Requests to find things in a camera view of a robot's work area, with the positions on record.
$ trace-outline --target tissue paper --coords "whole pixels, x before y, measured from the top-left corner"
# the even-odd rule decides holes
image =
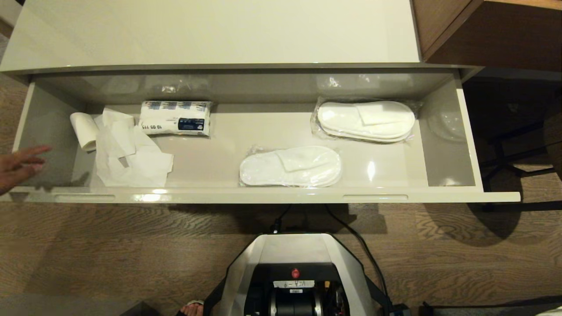
[[[83,151],[96,150],[96,136],[99,132],[92,116],[86,113],[72,113],[70,123]]]
[[[117,111],[103,111],[97,138],[96,168],[108,187],[163,187],[172,171],[174,155],[162,153],[134,118]]]

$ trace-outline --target open drawer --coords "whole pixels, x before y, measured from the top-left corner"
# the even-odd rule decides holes
[[[423,102],[407,142],[379,145],[312,134],[319,96]],[[164,188],[105,187],[96,152],[83,152],[73,112],[105,106],[138,118],[145,100],[211,100],[210,138],[156,136],[174,154]],[[53,146],[41,174],[7,198],[49,202],[340,203],[519,201],[484,193],[463,90],[451,69],[196,70],[38,75],[30,85],[15,149]],[[336,149],[341,180],[327,188],[243,187],[238,167],[252,146]]]

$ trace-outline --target toilet paper roll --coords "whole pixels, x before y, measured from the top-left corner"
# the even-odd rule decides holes
[[[70,123],[72,123],[74,133],[78,137],[80,148],[83,151],[96,150],[96,136],[99,129],[92,116],[86,113],[72,113]]]

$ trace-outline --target plastic packaging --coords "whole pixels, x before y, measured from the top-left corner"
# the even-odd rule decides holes
[[[376,143],[411,139],[418,101],[366,98],[319,98],[310,120],[312,133]]]
[[[211,106],[207,101],[145,101],[139,126],[147,135],[209,136]]]
[[[342,174],[339,154],[323,146],[253,147],[240,163],[242,186],[329,187]]]

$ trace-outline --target drawer handle slot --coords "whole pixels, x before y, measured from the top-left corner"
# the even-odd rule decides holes
[[[77,202],[77,203],[109,203],[115,201],[115,195],[111,194],[57,194],[55,202]]]
[[[349,201],[379,201],[379,202],[390,202],[390,201],[407,201],[408,195],[405,194],[364,194],[364,195],[344,195],[343,200]]]

